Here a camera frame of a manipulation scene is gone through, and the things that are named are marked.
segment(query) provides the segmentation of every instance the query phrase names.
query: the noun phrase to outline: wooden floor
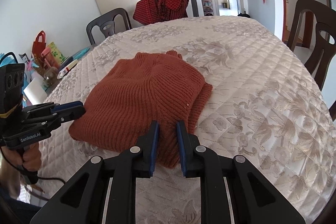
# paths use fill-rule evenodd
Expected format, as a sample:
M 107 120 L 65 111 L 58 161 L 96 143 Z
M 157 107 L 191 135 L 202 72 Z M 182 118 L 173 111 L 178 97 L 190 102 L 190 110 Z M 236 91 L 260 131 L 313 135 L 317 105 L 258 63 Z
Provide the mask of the wooden floor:
M 288 41 L 289 39 L 289 34 L 290 34 L 290 31 L 288 30 L 288 28 L 285 29 L 285 35 L 284 35 L 284 38 L 283 38 L 283 42 L 286 42 Z M 298 41 L 297 41 L 297 44 L 296 44 L 297 47 L 303 47 L 303 42 L 300 38 L 298 38 Z

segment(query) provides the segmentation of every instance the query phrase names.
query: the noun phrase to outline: dark pants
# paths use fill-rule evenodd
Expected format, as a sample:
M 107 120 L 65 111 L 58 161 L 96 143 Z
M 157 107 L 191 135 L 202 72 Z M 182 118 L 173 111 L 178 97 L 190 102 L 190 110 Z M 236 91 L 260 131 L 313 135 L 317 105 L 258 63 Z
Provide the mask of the dark pants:
M 11 198 L 0 186 L 0 196 L 5 200 L 13 213 L 22 224 L 29 224 L 33 216 L 40 210 L 40 207 L 17 201 Z

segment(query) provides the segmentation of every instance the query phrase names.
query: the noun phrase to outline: blue gripper pad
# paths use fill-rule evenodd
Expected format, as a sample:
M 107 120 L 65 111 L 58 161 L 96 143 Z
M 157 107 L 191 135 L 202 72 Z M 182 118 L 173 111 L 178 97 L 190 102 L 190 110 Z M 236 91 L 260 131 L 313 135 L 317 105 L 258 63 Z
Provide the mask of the blue gripper pad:
M 83 105 L 83 103 L 81 101 L 75 101 L 75 102 L 71 102 L 71 103 L 66 103 L 66 104 L 54 107 L 51 110 L 51 113 L 52 114 L 53 113 L 57 113 L 59 111 L 62 111 L 62 110 L 65 110 L 65 109 L 68 109 L 68 108 L 71 108 L 71 107 L 75 107 L 75 106 L 84 106 L 84 105 Z
M 159 123 L 156 122 L 151 149 L 150 167 L 149 167 L 149 173 L 151 177 L 153 176 L 155 170 L 156 151 L 158 148 L 158 142 L 159 142 Z
M 183 137 L 182 137 L 181 126 L 179 122 L 176 124 L 176 135 L 177 135 L 178 149 L 180 152 L 181 170 L 182 170 L 183 176 L 185 177 L 186 170 L 187 170 L 186 156 L 185 156 L 185 149 L 184 149 L 184 142 L 183 142 Z

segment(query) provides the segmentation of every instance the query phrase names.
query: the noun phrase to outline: rust-colored knit sweater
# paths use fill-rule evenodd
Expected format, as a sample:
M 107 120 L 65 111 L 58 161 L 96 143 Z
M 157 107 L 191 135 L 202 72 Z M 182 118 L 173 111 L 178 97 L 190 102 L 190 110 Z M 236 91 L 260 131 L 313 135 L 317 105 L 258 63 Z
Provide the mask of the rust-colored knit sweater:
M 119 60 L 95 86 L 86 99 L 86 113 L 73 122 L 69 133 L 76 140 L 122 152 L 157 120 L 157 161 L 172 168 L 179 162 L 176 122 L 184 120 L 193 134 L 211 90 L 177 52 L 139 52 L 131 60 Z

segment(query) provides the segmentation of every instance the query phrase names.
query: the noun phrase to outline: red tote bag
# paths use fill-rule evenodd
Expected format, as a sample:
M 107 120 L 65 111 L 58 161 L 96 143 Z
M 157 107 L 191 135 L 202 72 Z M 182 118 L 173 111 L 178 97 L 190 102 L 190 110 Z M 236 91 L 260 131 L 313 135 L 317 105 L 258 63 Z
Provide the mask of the red tote bag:
M 31 52 L 33 53 L 34 56 L 39 58 L 41 56 L 41 53 L 45 50 L 46 47 L 46 42 L 45 42 L 45 32 L 41 31 L 35 41 L 33 42 L 33 49 Z

